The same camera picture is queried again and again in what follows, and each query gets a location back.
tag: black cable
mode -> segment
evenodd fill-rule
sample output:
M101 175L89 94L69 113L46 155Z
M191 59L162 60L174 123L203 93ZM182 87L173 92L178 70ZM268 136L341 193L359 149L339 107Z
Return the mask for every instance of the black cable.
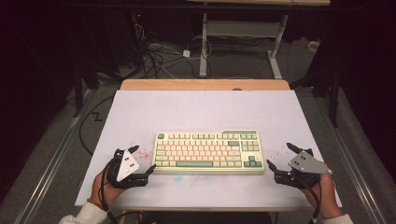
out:
M130 72L128 75L126 75L126 76L124 77L124 80L125 80L125 79L128 79L128 78L130 78L130 77L136 76L140 71L142 71L142 69L143 69L143 62L142 62L142 60L140 60L140 62L139 62L139 64L137 65L136 69L135 69L134 71Z
M264 70L266 67L268 67L268 65L270 65L271 64L271 61L273 60L274 58L272 58L272 59L269 59L269 62L265 65L265 66L263 66L260 70L259 70L259 79L261 79L261 76L260 76L260 71L261 70Z
M156 60L154 59L154 57L151 54L149 54L148 56L149 56L149 59L151 60L152 68L154 69L154 75L156 78L158 78L157 64L155 63Z
M175 58L175 59L172 59L170 61L163 62L163 63L172 63L172 62L175 62L175 61L180 60L180 59L185 59L185 58L184 57L178 57L178 58Z
M175 44L177 44L177 45L179 45L179 46L181 46L181 47L185 47L189 42L191 42L190 40L186 40L186 39L181 39L181 38L178 38L178 37L175 37L175 36L172 36L172 35L166 35L166 34L163 34L163 33L159 33L159 32L151 32L152 34L154 34L154 35L156 35L156 36L158 36L159 38L161 38L161 39L164 39L164 40L168 40L168 41L171 41L171 42L173 42L173 43L175 43Z
M155 51L152 51L151 54L155 56L154 59L156 62L158 62L158 64L163 64L163 56L161 54L156 53Z
M154 69L154 72L156 73L157 71L156 71L156 63L155 63L155 60L154 60L154 58L152 57L152 55L150 55L149 53L146 53L146 55L145 55L146 57L147 57L147 62L149 62L149 63L151 63L151 65L146 65L146 63L144 64L144 66L143 66L143 70L144 70L144 74L145 75L143 75L141 78L150 78L150 77L154 77L154 76L156 76L156 74L154 74L154 75L152 75L152 76L149 76L149 72L151 71L151 70L153 70Z
M82 135L81 135L81 130L82 130L82 125L84 124L85 120L87 119L87 117L93 112L93 110L95 110L99 105L101 105L102 103L104 103L105 101L107 101L108 99L112 99L114 98L114 95L112 96L108 96L107 98L105 98L104 100L102 100L98 105L96 105L92 110L90 110L90 112L87 113L87 115L85 116L85 118L82 120L81 124L79 125L79 129L78 129L78 137L79 137L79 141L81 142L82 146L84 147L84 149L90 154L93 155L93 152L91 152L88 147L85 145L84 140L82 139Z
M103 210L107 211L107 216L108 218L114 223L114 224L118 224L119 222L115 219L114 215L110 212L108 205L106 203L106 198L105 198L105 185L107 183L105 183L105 178L107 175L107 170L110 167L110 165L114 162L114 159L111 159L107 165L105 166L105 168L103 169L102 172L102 179L101 179L101 187L99 188L99 192L100 193L100 197L99 197L99 201L102 205Z
M178 62L178 63L174 63L174 64L171 64L171 65L165 67L164 69L168 69L168 68L173 67L174 65L177 65L177 64L179 64L179 63L187 63L187 64L189 64L190 67L191 67L191 74L192 74L192 76L193 76L193 77L196 77L196 78L199 78L199 77L197 77L197 76L194 74L194 68L193 68L192 63L190 63L190 62Z
M227 55L233 53L233 51L235 49L244 49L244 48L248 48L248 47L257 47L266 39L266 38L256 37L256 38L253 39L253 41L251 43L245 44L245 43L243 43L243 41L251 41L251 39L249 39L249 40L244 40L244 39L236 40L236 39L230 39L230 38L222 39L222 38L219 38L217 36L208 36L207 39L209 39L209 38L217 39L217 40L226 42L227 44L230 45L229 46L230 49L228 49L228 51L226 53L216 54L216 52L215 52L216 48L226 48L228 46L216 45L217 44L216 41L210 40L211 47L212 47L211 55L217 56L217 57L227 56ZM191 51L195 51L197 49L200 49L200 48L191 48Z
M150 65L147 65L147 63L151 63L152 64L152 61L149 58L149 53L147 51L144 53L144 58L146 58L146 61L144 62L144 66L143 66L143 71L144 71L145 75L143 75L141 78L149 78L148 74L153 69L153 67L150 66Z
M321 185L320 185L320 181L318 182L319 185L319 190L320 190L320 198L318 198L318 195L297 175L292 175L292 177L294 177L296 180L298 180L302 185L304 185L304 187L306 189L309 190L309 192L312 194L312 196L314 197L316 203L317 203L317 207L315 208L315 212L312 215L312 218L309 220L308 224L314 224L317 221L319 212L320 212L320 203L321 203Z
M126 217L126 216L133 215L133 214L137 214L137 222L136 222L136 224L142 223L141 219L144 219L144 214L142 212L139 212L139 211L129 211L129 212L126 212L124 214L121 214L121 215L115 217L115 219L118 220L118 219L120 219L122 217Z

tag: sleeve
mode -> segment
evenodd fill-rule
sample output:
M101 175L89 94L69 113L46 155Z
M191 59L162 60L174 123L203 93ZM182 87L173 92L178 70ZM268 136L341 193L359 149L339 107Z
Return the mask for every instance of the sleeve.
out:
M102 223L107 216L107 212L92 203L85 203L78 215L63 217L59 224L98 224Z
M323 224L353 224L348 214L345 214L341 217L335 217L323 220Z

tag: mechanical keyboard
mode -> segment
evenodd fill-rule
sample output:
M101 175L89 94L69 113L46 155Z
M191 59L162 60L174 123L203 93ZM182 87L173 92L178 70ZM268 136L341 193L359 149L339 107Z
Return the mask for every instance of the mechanical keyboard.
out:
M264 159L257 131L157 133L154 173L261 174Z

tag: table leg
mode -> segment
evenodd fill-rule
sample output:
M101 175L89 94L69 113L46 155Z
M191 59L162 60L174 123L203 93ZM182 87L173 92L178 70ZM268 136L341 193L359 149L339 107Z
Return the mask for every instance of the table leg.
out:
M206 48L206 38L207 38L207 13L204 13L202 28L202 51L201 51L201 62L199 66L199 77L206 77L206 63L207 63L207 48Z
M273 70L274 78L282 78L280 75L279 67L276 62L276 53L277 50L279 49L280 41L282 40L282 35L283 32L285 31L286 28L286 22L288 21L289 15L284 15L282 17L282 21L279 24L279 27L276 32L276 39L275 39L275 45L273 50L268 50L268 60L270 61L271 68Z

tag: white table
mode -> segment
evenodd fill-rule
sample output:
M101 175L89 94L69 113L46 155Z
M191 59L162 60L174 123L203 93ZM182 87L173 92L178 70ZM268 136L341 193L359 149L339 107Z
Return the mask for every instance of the white table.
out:
M76 205L91 195L92 181L117 148L139 145L134 157L145 172L151 165L155 133L254 129L263 156L290 170L295 154L286 143L312 148L322 160L294 91L118 91L92 156ZM304 195L262 175L156 175L144 188L126 191L114 207L140 211L301 211Z

